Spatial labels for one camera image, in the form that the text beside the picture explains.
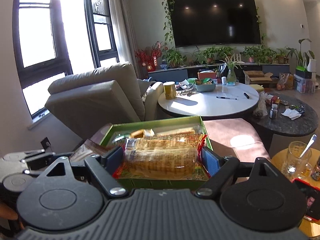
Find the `pink cushion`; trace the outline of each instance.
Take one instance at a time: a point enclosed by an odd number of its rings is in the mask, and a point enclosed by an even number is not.
[[[257,157],[270,160],[263,143],[251,124],[243,119],[204,121],[212,148],[221,157],[237,157],[254,162]]]

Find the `marble tabletop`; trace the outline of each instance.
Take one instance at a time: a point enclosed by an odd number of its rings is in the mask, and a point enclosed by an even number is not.
[[[237,98],[219,99],[217,97]],[[180,116],[200,115],[206,120],[223,119],[256,108],[259,101],[258,92],[250,86],[236,83],[235,86],[218,84],[213,92],[202,92],[188,96],[177,96],[166,100],[163,93],[158,100],[159,105],[168,113]]]
[[[282,94],[271,93],[278,96],[280,99],[288,101],[289,105],[303,105],[305,107],[305,113],[296,120],[291,120],[287,116],[283,116],[286,110],[285,106],[280,104],[278,109],[278,116],[276,119],[271,119],[269,116],[265,116],[262,119],[257,119],[253,116],[249,117],[250,123],[260,125],[274,134],[289,136],[289,137],[303,137],[313,133],[318,127],[318,115],[313,108],[301,100],[293,97],[285,96]],[[268,113],[270,112],[270,106],[267,106]]]

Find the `phone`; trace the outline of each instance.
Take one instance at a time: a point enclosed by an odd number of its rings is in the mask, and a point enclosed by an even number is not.
[[[301,179],[294,179],[292,181],[298,189],[306,196],[307,212],[306,217],[314,220],[320,220],[320,189],[311,186],[308,182]]]

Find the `screw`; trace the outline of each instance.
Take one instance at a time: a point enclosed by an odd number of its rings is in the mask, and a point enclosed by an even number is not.
[[[114,187],[110,190],[111,195],[121,196],[124,195],[127,191],[123,187]]]
[[[210,188],[201,188],[197,191],[197,194],[200,196],[205,196],[208,197],[210,195],[212,195],[212,189]]]

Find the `tile floor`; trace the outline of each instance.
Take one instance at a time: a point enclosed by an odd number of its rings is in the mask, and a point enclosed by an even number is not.
[[[284,90],[284,91],[277,91],[279,94],[288,95],[291,97],[295,97],[309,106],[311,106],[316,113],[318,114],[319,124],[320,124],[320,89],[316,90],[314,94],[301,94],[297,90]],[[318,140],[313,144],[313,148],[320,150],[320,126],[315,131],[315,134],[318,136]],[[272,140],[272,145],[269,151],[270,156],[272,157],[280,150],[283,150],[288,147],[289,143],[295,140],[308,142],[310,140],[310,136],[301,137],[301,138],[288,138],[283,136],[274,135]]]

